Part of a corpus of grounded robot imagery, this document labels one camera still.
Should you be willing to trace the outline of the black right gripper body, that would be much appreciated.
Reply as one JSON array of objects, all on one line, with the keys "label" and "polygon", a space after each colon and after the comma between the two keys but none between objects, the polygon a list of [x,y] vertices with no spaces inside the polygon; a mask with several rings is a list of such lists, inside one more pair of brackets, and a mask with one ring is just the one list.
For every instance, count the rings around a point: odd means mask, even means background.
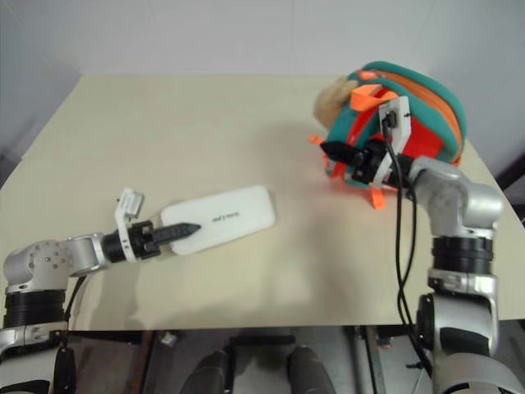
[{"label": "black right gripper body", "polygon": [[386,143],[383,140],[369,140],[357,155],[357,166],[351,179],[361,184],[372,183],[386,155]]}]

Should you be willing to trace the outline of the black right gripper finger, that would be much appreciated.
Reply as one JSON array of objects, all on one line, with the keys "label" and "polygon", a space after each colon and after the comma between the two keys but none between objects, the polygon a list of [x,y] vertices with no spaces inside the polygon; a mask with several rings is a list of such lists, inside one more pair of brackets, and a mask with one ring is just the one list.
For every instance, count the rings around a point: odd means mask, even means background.
[{"label": "black right gripper finger", "polygon": [[328,158],[353,158],[358,153],[355,147],[340,141],[325,141],[320,147]]},{"label": "black right gripper finger", "polygon": [[336,151],[336,152],[326,152],[326,156],[334,162],[343,163],[345,165],[353,166],[354,165],[354,152],[346,151]]}]

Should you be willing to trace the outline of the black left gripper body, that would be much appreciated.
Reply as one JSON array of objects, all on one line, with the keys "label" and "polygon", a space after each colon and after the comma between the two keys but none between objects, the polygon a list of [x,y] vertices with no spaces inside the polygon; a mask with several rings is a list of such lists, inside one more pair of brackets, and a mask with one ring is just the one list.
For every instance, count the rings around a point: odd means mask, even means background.
[{"label": "black left gripper body", "polygon": [[151,259],[160,255],[157,230],[151,221],[132,224],[128,228],[128,236],[137,259]]}]

